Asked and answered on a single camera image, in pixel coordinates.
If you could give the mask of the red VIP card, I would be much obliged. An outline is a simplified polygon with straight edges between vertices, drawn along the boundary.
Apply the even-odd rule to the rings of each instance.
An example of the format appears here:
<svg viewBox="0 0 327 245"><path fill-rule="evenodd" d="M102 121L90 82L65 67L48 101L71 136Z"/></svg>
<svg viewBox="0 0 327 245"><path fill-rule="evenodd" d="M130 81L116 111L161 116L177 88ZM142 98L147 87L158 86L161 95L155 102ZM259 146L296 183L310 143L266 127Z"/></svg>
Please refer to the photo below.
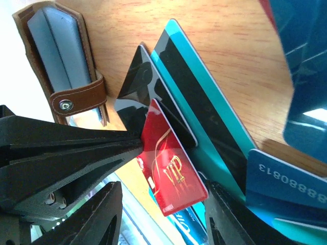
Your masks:
<svg viewBox="0 0 327 245"><path fill-rule="evenodd" d="M164 216L208 198L208 191L156 99L150 103L137 162Z"/></svg>

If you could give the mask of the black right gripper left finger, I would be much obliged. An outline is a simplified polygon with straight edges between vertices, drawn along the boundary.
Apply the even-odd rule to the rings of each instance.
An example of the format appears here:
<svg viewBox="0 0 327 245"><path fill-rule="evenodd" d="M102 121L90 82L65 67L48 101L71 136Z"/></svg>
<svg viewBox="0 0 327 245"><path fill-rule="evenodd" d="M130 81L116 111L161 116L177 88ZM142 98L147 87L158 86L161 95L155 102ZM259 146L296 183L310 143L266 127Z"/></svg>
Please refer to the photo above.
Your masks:
<svg viewBox="0 0 327 245"><path fill-rule="evenodd" d="M121 183L109 182L65 222L32 244L118 244L122 197Z"/></svg>

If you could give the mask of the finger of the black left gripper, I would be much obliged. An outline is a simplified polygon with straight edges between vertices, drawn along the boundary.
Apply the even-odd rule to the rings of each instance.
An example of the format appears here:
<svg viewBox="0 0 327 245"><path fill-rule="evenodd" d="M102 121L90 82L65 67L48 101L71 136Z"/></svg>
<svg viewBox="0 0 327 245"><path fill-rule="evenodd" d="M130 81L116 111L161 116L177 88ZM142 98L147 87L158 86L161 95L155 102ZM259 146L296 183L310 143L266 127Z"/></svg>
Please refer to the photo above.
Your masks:
<svg viewBox="0 0 327 245"><path fill-rule="evenodd" d="M142 150L139 134L128 131L83 129L15 115L1 105L1 163L46 152L113 144L127 151Z"/></svg>
<svg viewBox="0 0 327 245"><path fill-rule="evenodd" d="M1 168L1 211L27 221L58 219L140 153L139 146L113 146L10 161Z"/></svg>

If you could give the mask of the brown leather card holder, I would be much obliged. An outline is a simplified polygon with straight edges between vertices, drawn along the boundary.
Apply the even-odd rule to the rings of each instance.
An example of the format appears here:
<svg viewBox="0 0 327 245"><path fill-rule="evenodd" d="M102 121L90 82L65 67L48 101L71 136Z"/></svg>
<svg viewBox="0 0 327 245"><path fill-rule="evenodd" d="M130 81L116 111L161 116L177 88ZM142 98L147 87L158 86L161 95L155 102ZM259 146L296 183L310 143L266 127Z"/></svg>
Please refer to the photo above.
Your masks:
<svg viewBox="0 0 327 245"><path fill-rule="evenodd" d="M42 1L12 17L54 121L73 125L75 115L90 111L106 126L105 81L94 65L82 14L55 1Z"/></svg>

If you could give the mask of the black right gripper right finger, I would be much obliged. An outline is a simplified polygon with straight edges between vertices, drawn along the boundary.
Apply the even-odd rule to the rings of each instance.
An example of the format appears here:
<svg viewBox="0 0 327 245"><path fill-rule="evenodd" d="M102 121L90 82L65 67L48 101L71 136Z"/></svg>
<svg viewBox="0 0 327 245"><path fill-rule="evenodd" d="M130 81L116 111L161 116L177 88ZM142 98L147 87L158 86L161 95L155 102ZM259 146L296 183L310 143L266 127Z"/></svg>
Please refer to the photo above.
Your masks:
<svg viewBox="0 0 327 245"><path fill-rule="evenodd" d="M204 201L209 244L291 244L219 183L207 180L205 185L209 193Z"/></svg>

